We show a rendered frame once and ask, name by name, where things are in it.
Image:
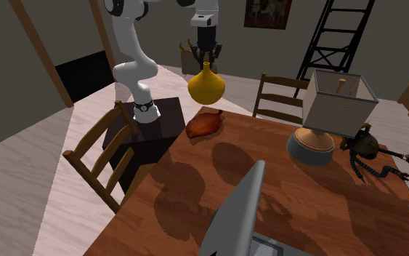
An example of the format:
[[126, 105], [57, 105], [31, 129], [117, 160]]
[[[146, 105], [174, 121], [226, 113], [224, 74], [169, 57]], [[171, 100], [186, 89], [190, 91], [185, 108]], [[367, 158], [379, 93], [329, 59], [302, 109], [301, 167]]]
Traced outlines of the brown leaf-shaped dish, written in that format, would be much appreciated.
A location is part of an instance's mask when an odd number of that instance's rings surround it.
[[222, 110], [217, 113], [200, 113], [192, 118], [185, 127], [189, 138], [210, 135], [222, 127]]

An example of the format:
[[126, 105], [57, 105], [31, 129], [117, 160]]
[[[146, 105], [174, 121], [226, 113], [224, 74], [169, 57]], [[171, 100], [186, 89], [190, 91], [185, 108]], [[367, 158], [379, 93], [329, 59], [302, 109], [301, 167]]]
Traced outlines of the dark wall picture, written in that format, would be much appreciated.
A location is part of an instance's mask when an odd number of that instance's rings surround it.
[[292, 0], [246, 0], [244, 26], [285, 30]]

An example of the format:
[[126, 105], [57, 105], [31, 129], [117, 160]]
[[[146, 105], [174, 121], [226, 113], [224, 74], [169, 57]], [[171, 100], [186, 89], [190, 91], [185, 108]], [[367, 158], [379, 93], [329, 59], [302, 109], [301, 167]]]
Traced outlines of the wooden table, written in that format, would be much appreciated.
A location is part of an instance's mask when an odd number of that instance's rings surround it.
[[318, 256], [409, 256], [404, 181], [358, 179], [346, 152], [302, 164], [286, 149], [292, 126], [222, 115], [214, 136], [174, 141], [84, 256], [197, 256], [214, 211], [258, 160], [257, 233]]

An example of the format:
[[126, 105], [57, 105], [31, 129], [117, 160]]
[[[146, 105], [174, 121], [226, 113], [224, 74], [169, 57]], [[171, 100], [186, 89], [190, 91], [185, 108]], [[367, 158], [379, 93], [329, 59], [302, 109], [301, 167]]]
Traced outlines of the black ladder frame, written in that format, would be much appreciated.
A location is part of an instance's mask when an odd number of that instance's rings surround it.
[[[321, 68], [340, 73], [347, 73], [350, 69], [376, 0], [368, 0], [367, 6], [364, 9], [335, 8], [333, 6], [334, 2], [335, 0], [326, 0], [299, 72], [296, 75], [298, 80], [309, 81], [305, 76], [310, 68]], [[356, 29], [328, 28], [326, 22], [329, 15], [333, 12], [361, 13], [362, 17]], [[344, 47], [324, 47], [319, 45], [320, 37], [323, 33], [350, 34], [352, 39]]]

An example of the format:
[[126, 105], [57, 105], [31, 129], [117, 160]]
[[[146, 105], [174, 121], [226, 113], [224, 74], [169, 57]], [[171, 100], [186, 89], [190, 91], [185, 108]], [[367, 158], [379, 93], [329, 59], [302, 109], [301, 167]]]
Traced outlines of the table lamp with square shade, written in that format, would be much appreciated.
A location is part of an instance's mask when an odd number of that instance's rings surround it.
[[286, 143], [289, 154], [305, 164], [328, 164], [333, 136], [355, 137], [377, 104], [363, 76], [316, 68], [303, 98], [302, 127]]

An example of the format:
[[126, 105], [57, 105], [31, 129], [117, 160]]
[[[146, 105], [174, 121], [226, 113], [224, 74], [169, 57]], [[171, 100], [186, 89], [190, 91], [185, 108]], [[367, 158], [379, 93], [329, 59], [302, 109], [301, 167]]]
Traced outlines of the beige box with horned figures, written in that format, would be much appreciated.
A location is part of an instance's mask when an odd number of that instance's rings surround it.
[[184, 75], [197, 75], [201, 72], [201, 69], [198, 61], [193, 56], [192, 44], [189, 39], [187, 40], [187, 45], [188, 47], [184, 48], [182, 43], [179, 44], [182, 73]]

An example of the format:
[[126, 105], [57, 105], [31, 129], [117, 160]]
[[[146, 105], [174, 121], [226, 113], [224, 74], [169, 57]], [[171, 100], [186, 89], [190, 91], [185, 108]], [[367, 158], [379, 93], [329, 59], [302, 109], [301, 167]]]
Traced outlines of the yellow bulbous vase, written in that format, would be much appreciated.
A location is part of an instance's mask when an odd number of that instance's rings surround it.
[[189, 80], [187, 89], [195, 102], [212, 105], [222, 98], [225, 82], [210, 69], [210, 62], [204, 62], [202, 71]]

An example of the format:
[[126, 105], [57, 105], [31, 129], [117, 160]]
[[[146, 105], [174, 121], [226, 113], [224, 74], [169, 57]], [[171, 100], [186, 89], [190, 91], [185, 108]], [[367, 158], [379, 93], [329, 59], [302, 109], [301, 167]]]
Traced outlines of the dark tentacled robot figure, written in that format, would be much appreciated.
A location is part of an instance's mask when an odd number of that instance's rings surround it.
[[349, 163], [357, 177], [365, 182], [363, 180], [363, 175], [356, 167], [356, 164], [360, 165], [363, 169], [367, 170], [375, 177], [383, 178], [386, 177], [389, 173], [392, 173], [398, 176], [401, 180], [409, 181], [408, 173], [401, 172], [391, 166], [384, 166], [381, 172], [377, 172], [376, 170], [362, 162], [360, 159], [358, 159], [358, 156], [360, 156], [361, 158], [367, 160], [373, 160], [377, 157], [378, 153], [381, 152], [390, 156], [396, 156], [409, 163], [409, 153], [403, 154], [380, 148], [377, 139], [370, 133], [371, 127], [372, 124], [370, 124], [369, 122], [364, 123], [355, 137], [342, 137], [342, 141], [339, 145], [342, 151], [349, 150]]

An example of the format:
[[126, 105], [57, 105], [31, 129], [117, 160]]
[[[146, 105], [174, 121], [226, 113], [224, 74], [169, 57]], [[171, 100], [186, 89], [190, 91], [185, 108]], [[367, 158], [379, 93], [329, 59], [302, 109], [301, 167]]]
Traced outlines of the grey laptop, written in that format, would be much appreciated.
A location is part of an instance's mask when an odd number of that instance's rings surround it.
[[254, 231], [265, 161], [257, 161], [215, 211], [198, 256], [312, 256]]

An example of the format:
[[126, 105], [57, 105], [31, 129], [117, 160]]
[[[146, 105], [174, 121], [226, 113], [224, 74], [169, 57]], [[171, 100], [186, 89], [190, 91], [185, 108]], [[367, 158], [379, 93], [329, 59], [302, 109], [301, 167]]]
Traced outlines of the dark robot stand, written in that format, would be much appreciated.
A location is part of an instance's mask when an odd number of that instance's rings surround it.
[[116, 168], [128, 149], [134, 155], [118, 180], [126, 192], [140, 166], [158, 162], [185, 128], [185, 120], [179, 98], [170, 97], [154, 101], [161, 117], [149, 124], [134, 122], [137, 134], [128, 135], [110, 159], [112, 168]]

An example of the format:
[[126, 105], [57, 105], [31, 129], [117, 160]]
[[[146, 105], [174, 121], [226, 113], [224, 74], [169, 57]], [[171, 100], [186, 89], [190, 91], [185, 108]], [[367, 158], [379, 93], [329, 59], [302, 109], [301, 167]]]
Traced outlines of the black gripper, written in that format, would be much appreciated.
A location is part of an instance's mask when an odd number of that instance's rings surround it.
[[222, 49], [222, 45], [216, 42], [216, 26], [198, 27], [197, 44], [190, 49], [198, 64], [203, 65], [205, 52], [209, 52], [209, 62], [213, 65]]

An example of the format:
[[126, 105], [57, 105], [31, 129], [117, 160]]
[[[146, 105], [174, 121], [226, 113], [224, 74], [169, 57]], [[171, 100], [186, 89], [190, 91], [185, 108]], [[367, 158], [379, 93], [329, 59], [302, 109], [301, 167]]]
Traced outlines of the wooden door frame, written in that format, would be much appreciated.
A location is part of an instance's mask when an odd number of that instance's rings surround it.
[[[10, 3], [14, 13], [17, 15], [17, 18], [20, 21], [20, 24], [24, 28], [28, 38], [30, 39], [33, 45], [33, 48], [38, 54], [42, 64], [44, 65], [46, 69], [46, 72], [49, 74], [65, 106], [67, 108], [72, 108], [73, 101], [70, 95], [68, 94], [67, 89], [65, 88], [63, 82], [61, 81], [60, 76], [58, 72], [56, 71], [56, 68], [54, 67], [54, 64], [44, 44], [42, 43], [41, 38], [35, 29], [35, 26], [33, 25], [31, 19], [29, 18], [29, 15], [25, 7], [23, 6], [22, 1], [21, 0], [8, 0], [8, 2]], [[94, 21], [97, 26], [97, 30], [100, 35], [100, 39], [101, 39], [101, 42], [102, 42], [102, 45], [105, 51], [106, 58], [108, 60], [108, 64], [110, 68], [113, 68], [116, 65], [116, 62], [115, 62], [115, 58], [113, 55], [113, 51], [111, 49], [110, 41], [108, 39], [108, 35], [105, 30], [105, 24], [102, 19], [100, 7], [99, 7], [99, 2], [101, 2], [101, 0], [88, 0], [88, 2], [92, 10], [93, 18], [94, 18]]]

